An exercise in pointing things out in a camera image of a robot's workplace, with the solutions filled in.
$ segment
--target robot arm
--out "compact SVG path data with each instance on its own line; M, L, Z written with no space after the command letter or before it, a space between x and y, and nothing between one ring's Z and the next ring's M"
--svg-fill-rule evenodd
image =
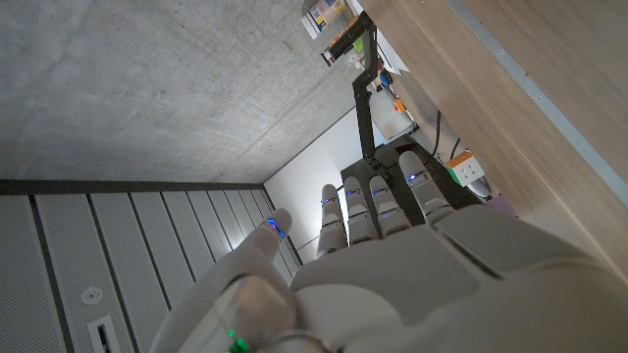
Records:
M564 241L484 206L454 211L418 157L399 158L426 224L380 176L379 238L354 178L323 188L318 259L290 288L273 268L276 211L182 299L153 352L628 352L628 291Z

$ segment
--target black metal frame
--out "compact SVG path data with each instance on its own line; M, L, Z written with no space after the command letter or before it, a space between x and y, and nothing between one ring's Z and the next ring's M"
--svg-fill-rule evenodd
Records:
M371 92L366 89L377 78L378 74L377 28L375 24L373 24L373 21L365 12L362 12L357 21L327 51L334 61L349 50L359 36L362 36L366 65L364 72L353 82L353 96L355 98L362 157L379 176L389 179L390 176L386 167L375 158L375 138L373 137L371 107L369 104Z

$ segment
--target grey panel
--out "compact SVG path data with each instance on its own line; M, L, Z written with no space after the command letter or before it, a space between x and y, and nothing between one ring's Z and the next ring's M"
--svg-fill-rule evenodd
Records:
M231 243L233 249L237 248L237 246L244 240L244 235L242 234L242 230L239 228L239 225L236 221L236 216L232 211L232 207L227 201L227 196L225 196L225 192L207 191L207 193L212 200L212 204L214 205L216 214L218 215L218 218L223 225L229 242Z
M92 351L87 324L110 315L120 348L132 351L86 196L42 195L36 196L36 200L75 350ZM103 291L98 304L85 305L80 301L80 295L90 287Z
M232 248L227 241L223 227L218 221L216 211L214 211L214 207L209 201L209 196L207 196L205 191L189 191L187 196L189 196L192 208L205 233L205 238L209 243L212 254L214 254L214 259L218 261L232 251Z
M248 215L251 217L253 224L256 227L261 225L261 223L266 217L268 217L268 215L270 215L270 213L267 214L266 217L262 216L262 212L257 206L257 202L255 202L253 194L250 190L240 190L239 196L242 198L242 201L244 201L244 207L246 207L246 211L248 211Z
M284 261L286 262L286 266L288 266L290 274L294 276L294 274L296 274L296 271L298 270L298 265L296 264L294 256L292 256L292 252L288 248L288 243L283 241L282 244L279 246L279 251L284 257Z
M65 352L52 290L27 196L0 197L0 347Z
M253 198L259 207L262 217L268 217L273 210L271 210L271 207L266 202L266 198L264 197L262 190L251 190L251 195L253 195Z
M501 275L556 258L587 257L557 237L485 206L466 207L437 227Z
M214 264L192 205L184 191L163 192L175 229L196 278L203 276Z
M129 195L92 194L91 198L125 301L131 331L139 351L148 352L168 314L168 306Z
M248 211L244 206L242 198L239 196L239 192L237 190L226 190L225 194L227 195L229 204L232 205L235 218L237 219L239 227L244 232L244 236L249 235L255 229L255 225L253 224L251 217L248 215Z
M166 207L159 192L133 193L131 197L166 295L174 307L192 287L193 281Z
M270 208L269 204L267 204L267 202L266 202L266 198L263 195L263 191L262 190L251 190L250 193L251 193L255 203L257 204L258 209L259 209L259 211L262 214L262 217L263 218L267 218L268 216L270 216L271 208ZM296 274L296 271L298 270L298 264L296 262L296 259L294 259L292 251L290 251L290 249L288 247L288 243L286 241L282 242L282 244L279 247L279 251L282 254L282 256L284 257L284 261L286 262L286 266L288 266L288 270L290 272L290 275L293 277L294 274Z

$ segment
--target acoustic wall panel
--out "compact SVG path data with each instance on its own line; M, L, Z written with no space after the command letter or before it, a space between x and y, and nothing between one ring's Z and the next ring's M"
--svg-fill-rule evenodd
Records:
M91 195L107 252L140 352L148 352L168 314L137 218L126 193Z
M159 192L132 193L131 200L166 289L166 296L171 307L175 307L192 287L193 280L166 206Z
M66 345L27 196L0 197L0 347L65 352Z
M132 351L87 197L41 195L36 201L75 351L93 351L87 325L106 316L111 317L122 351ZM100 301L91 305L81 300L90 287L102 290Z
M244 201L244 207L246 207L246 211L248 211L248 215L251 217L253 224L258 227L264 221L265 217L262 216L262 212L259 207L257 207L257 202L255 202L253 194L250 190L239 190L238 192L242 201Z
M232 248L227 241L227 236L218 220L218 216L216 216L214 207L209 201L209 196L205 191L189 191L187 196L189 196L192 208L198 217L198 222L203 229L214 259L218 261L232 251Z
M236 249L237 246L244 240L244 235L242 234L242 230L240 229L239 224L236 221L234 211L232 211L232 207L227 201L227 196L225 196L225 192L207 191L207 193L209 194L212 204L214 205L216 214L218 215L218 218L223 225L223 229L225 230L225 234L227 235L230 244L232 245L233 249Z
M227 195L229 204L234 210L235 218L237 219L239 227L242 229L244 236L248 236L255 229L255 226L253 225L253 221L244 206L244 202L242 201L239 192L237 192L237 190L226 190L225 194Z
M175 232L181 240L183 251L192 268L193 277L200 278L214 264L214 259L192 210L192 205L184 191L163 192L162 194L172 217Z

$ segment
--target blue led light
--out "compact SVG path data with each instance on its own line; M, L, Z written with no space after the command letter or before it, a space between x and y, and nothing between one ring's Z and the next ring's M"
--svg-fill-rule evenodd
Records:
M271 227L279 232L279 236L280 237L285 237L286 235L282 232L281 229L279 229L279 226L277 225L277 222L273 221L273 220L266 220L266 222L268 222L269 225L271 225Z

